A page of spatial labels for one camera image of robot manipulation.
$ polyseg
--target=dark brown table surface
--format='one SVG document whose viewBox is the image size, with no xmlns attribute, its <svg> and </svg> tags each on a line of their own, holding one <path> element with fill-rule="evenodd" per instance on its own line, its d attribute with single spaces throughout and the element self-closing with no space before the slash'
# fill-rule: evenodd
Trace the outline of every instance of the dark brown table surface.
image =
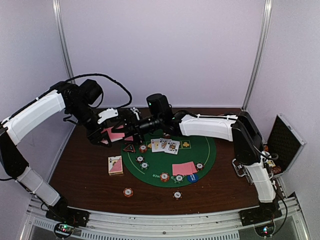
<svg viewBox="0 0 320 240">
<path fill-rule="evenodd" d="M 192 113 L 219 115 L 238 113 L 234 108 L 185 108 Z M 148 116 L 147 109 L 141 109 Z M 217 155 L 210 172 L 197 183 L 181 188 L 155 187 L 134 177 L 123 165 L 124 175 L 109 176 L 108 157 L 121 154 L 113 147 L 91 145 L 84 127 L 77 126 L 55 169 L 50 184 L 76 208 L 121 214 L 168 215 L 212 213 L 258 205 L 258 194 L 245 177 L 239 178 L 231 164 L 233 143 L 215 139 Z M 125 188 L 133 196 L 123 195 Z M 179 190 L 183 198 L 174 200 Z"/>
</svg>

